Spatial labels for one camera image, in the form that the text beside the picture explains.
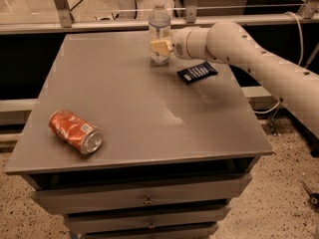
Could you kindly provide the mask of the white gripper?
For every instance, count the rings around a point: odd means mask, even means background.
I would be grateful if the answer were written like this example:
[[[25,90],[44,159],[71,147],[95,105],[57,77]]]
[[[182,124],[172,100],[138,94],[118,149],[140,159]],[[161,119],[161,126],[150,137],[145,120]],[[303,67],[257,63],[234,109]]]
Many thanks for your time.
[[[187,50],[187,39],[190,32],[191,30],[189,28],[177,30],[172,35],[172,42],[168,39],[150,41],[151,54],[169,56],[173,51],[178,58],[189,60],[190,55]]]

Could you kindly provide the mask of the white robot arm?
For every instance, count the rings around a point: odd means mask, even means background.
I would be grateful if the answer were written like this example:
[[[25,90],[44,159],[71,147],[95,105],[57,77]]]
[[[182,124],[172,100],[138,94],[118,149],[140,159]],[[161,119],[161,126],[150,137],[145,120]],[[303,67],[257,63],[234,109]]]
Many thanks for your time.
[[[185,60],[224,63],[248,73],[314,135],[319,136],[319,75],[265,49],[238,24],[186,27],[150,41],[152,51]]]

